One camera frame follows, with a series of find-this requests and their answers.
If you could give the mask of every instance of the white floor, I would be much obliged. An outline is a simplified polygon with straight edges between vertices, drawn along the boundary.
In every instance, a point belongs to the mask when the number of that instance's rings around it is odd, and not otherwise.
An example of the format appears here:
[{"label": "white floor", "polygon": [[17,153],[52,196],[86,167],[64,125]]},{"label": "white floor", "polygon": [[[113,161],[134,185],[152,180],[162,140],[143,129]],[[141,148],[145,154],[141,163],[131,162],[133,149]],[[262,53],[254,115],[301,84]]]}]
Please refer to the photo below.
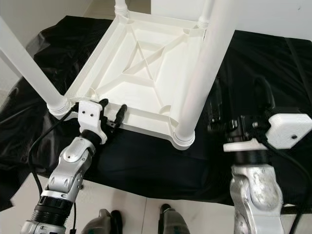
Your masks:
[{"label": "white floor", "polygon": [[[126,0],[130,11],[151,13],[151,0]],[[113,20],[115,0],[94,0],[85,13],[85,17]]]},{"label": "white floor", "polygon": [[0,90],[0,107],[4,103],[6,97],[8,96],[9,92]]},{"label": "white floor", "polygon": [[[42,185],[46,178],[40,177]],[[120,210],[125,234],[157,234],[159,208],[168,203],[182,214],[192,234],[233,234],[234,209],[214,203],[186,200],[149,199],[100,184],[84,181],[77,203],[77,234],[100,209]],[[30,219],[39,195],[34,179],[29,176],[12,199],[14,207],[0,213],[0,234],[18,234],[25,220]],[[284,215],[283,225],[288,233],[293,216]],[[311,215],[305,215],[296,234],[312,232]],[[68,230],[73,225],[70,215]]]}]

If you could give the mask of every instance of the wire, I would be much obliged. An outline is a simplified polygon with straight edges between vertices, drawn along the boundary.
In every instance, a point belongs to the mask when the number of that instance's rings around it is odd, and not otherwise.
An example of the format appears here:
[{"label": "wire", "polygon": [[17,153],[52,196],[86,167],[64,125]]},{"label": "wire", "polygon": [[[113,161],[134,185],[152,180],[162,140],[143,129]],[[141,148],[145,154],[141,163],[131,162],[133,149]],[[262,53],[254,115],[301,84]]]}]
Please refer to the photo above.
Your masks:
[{"label": "wire", "polygon": [[48,135],[53,129],[55,129],[60,123],[62,123],[70,114],[71,114],[72,110],[70,110],[66,115],[64,115],[64,117],[62,117],[57,123],[55,123],[53,126],[51,126],[44,134],[42,134],[41,136],[38,137],[38,139],[33,143],[33,145],[30,147],[30,150],[28,151],[28,167],[30,172],[33,174],[36,185],[38,187],[38,191],[39,191],[39,197],[42,194],[42,186],[40,183],[40,180],[38,178],[38,175],[36,173],[35,167],[33,165],[33,156],[32,156],[32,151],[33,149],[41,142],[41,140]]},{"label": "wire", "polygon": [[298,212],[296,215],[296,218],[294,219],[293,223],[292,223],[292,227],[291,230],[289,232],[289,234],[294,234],[296,231],[296,228],[298,226],[298,223],[300,221],[300,218],[302,216],[302,214],[304,213],[308,203],[309,203],[309,198],[312,195],[312,179],[310,177],[309,172],[298,162],[296,161],[294,158],[292,158],[291,156],[289,156],[288,154],[276,149],[275,147],[273,147],[270,143],[268,143],[267,140],[262,141],[261,142],[265,147],[267,147],[269,150],[271,150],[274,154],[276,154],[277,156],[280,156],[286,160],[288,160],[292,165],[294,165],[296,168],[298,168],[300,170],[300,173],[302,174],[302,176],[304,177],[306,183],[307,183],[307,188],[305,191],[305,195],[303,198],[303,202],[301,203],[301,205],[298,208]]},{"label": "wire", "polygon": [[13,118],[15,118],[16,116],[19,116],[20,114],[23,114],[24,112],[28,111],[29,109],[31,109],[34,105],[30,105],[28,107],[26,107],[25,109],[11,115],[9,118],[4,119],[3,121],[0,122],[0,125],[3,125],[7,122],[9,122],[10,120],[12,120]]},{"label": "wire", "polygon": [[74,224],[73,224],[73,229],[76,229],[76,218],[77,218],[77,207],[76,207],[76,203],[74,203]]}]

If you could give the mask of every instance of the black cloth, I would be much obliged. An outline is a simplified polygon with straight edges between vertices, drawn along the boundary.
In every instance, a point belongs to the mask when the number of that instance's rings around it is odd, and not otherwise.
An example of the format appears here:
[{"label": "black cloth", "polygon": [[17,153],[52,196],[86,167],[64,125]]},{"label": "black cloth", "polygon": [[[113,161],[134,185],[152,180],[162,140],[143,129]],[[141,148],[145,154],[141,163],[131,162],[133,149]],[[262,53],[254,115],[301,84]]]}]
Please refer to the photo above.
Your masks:
[{"label": "black cloth", "polygon": [[[49,46],[36,53],[34,60],[61,94],[70,87],[110,23],[105,19],[65,17],[40,33]],[[303,85],[302,71],[306,83],[312,83],[312,45],[305,40],[289,41],[296,58],[285,38],[235,32],[218,79],[231,98],[235,95],[231,108],[237,109],[237,115],[253,108],[253,102],[245,105],[245,101],[252,100],[248,84],[255,74],[267,78],[276,102],[282,106],[289,103],[311,111],[307,95],[311,89]],[[223,152],[223,134],[207,131],[206,104],[195,130],[195,142],[188,150],[179,151],[167,140],[119,129],[97,152],[85,179],[147,197],[232,204],[229,183],[233,157]],[[20,178],[27,174],[27,152],[32,143],[56,121],[22,78],[0,109],[0,207],[22,184]],[[38,171],[49,176],[61,150],[78,135],[74,119],[47,135],[33,156]],[[307,137],[290,151],[310,172],[311,142]],[[285,202],[297,204],[304,191],[301,177],[280,158],[272,157],[272,162]]]}]

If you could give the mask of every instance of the shoe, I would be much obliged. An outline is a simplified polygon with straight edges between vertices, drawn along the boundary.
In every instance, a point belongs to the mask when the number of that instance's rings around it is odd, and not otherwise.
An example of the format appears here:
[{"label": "shoe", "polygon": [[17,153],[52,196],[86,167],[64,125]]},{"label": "shoe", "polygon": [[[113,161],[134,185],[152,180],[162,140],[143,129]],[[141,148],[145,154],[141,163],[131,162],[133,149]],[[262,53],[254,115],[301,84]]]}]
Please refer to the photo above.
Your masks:
[{"label": "shoe", "polygon": [[120,211],[111,212],[111,233],[110,234],[122,234],[122,216]]},{"label": "shoe", "polygon": [[169,204],[163,204],[160,208],[160,213],[163,214],[167,209],[170,209],[171,206]]},{"label": "shoe", "polygon": [[158,234],[163,234],[164,232],[164,213],[171,206],[168,204],[163,204],[160,208],[159,221],[158,221]]}]

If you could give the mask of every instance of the person's leg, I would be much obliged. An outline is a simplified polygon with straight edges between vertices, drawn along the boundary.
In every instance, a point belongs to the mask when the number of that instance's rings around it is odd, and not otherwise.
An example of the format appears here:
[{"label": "person's leg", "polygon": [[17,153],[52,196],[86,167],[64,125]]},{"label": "person's leg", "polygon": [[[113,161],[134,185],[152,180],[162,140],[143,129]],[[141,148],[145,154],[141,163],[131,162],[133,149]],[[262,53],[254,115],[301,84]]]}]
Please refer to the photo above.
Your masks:
[{"label": "person's leg", "polygon": [[160,208],[158,234],[190,234],[190,231],[183,217],[170,205],[164,204]]}]

